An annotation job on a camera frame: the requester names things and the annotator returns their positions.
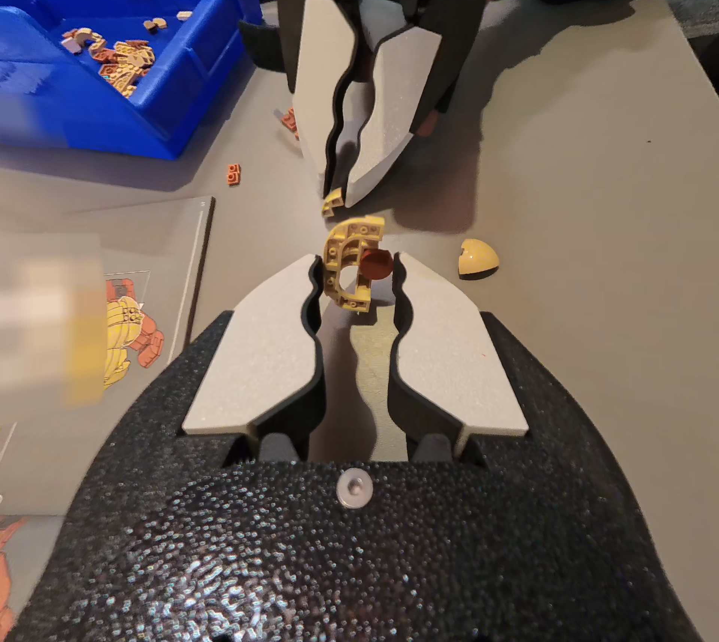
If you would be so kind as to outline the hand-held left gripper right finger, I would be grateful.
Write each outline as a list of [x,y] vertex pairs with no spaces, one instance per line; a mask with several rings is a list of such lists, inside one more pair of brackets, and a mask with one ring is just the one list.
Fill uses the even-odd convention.
[[454,284],[395,254],[388,413],[409,459],[443,436],[460,459],[472,436],[523,439],[529,425],[480,309]]

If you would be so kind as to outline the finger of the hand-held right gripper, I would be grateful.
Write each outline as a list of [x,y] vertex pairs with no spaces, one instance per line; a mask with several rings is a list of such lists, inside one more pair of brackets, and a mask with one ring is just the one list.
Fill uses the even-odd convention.
[[295,122],[305,160],[323,198],[347,198],[360,128],[360,84],[351,80],[357,31],[335,0],[304,0]]
[[441,41],[438,33],[409,25],[379,41],[373,63],[374,104],[347,177],[346,207],[378,186],[413,138],[410,129]]

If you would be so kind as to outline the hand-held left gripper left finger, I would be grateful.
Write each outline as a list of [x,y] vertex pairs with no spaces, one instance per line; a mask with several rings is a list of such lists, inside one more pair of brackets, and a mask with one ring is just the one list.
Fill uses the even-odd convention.
[[307,254],[236,305],[182,422],[187,435],[287,437],[299,459],[327,411],[321,258]]

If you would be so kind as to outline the blue plastic bin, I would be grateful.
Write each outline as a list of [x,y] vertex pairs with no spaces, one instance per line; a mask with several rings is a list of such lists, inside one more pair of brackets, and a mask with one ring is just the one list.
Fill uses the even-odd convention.
[[[176,158],[245,54],[241,19],[259,22],[260,0],[1,0],[1,143]],[[128,97],[62,45],[82,27],[148,42]]]

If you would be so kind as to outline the tan curved brick assembly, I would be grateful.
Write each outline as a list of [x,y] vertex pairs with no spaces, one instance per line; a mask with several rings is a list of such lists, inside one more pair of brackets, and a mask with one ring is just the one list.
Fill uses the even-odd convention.
[[[330,231],[323,251],[323,292],[338,307],[358,314],[370,311],[372,283],[392,275],[392,253],[380,248],[384,235],[382,216],[354,217]],[[355,269],[355,287],[347,290],[342,271]]]

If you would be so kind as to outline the pile of tan brown bricks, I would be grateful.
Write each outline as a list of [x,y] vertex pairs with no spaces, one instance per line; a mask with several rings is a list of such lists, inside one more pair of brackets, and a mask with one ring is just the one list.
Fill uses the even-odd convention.
[[79,61],[130,98],[149,73],[163,70],[162,61],[170,62],[170,54],[179,51],[171,40],[198,18],[192,11],[173,18],[76,14],[61,18],[48,32],[61,43],[76,42]]

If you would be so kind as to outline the grey desk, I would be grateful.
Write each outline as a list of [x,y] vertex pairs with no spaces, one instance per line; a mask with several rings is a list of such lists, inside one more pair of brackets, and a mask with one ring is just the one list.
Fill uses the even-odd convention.
[[[718,640],[718,98],[664,0],[485,11],[448,114],[350,216],[492,312],[596,425],[703,640]],[[1,147],[1,225],[216,199],[193,336],[326,227],[276,117],[283,76],[238,68],[174,162]],[[227,185],[227,165],[241,183]],[[462,279],[464,239],[500,265]]]

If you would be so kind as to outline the tan dome brick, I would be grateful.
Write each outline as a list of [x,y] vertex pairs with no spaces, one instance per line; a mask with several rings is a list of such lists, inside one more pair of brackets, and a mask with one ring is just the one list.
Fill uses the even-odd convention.
[[466,238],[461,245],[457,270],[462,279],[477,279],[492,275],[499,268],[497,252],[486,242]]

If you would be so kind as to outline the grey instruction booklet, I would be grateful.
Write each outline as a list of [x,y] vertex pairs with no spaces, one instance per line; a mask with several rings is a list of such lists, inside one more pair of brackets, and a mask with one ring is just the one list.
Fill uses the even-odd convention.
[[1,233],[1,640],[30,600],[81,481],[183,351],[211,198]]

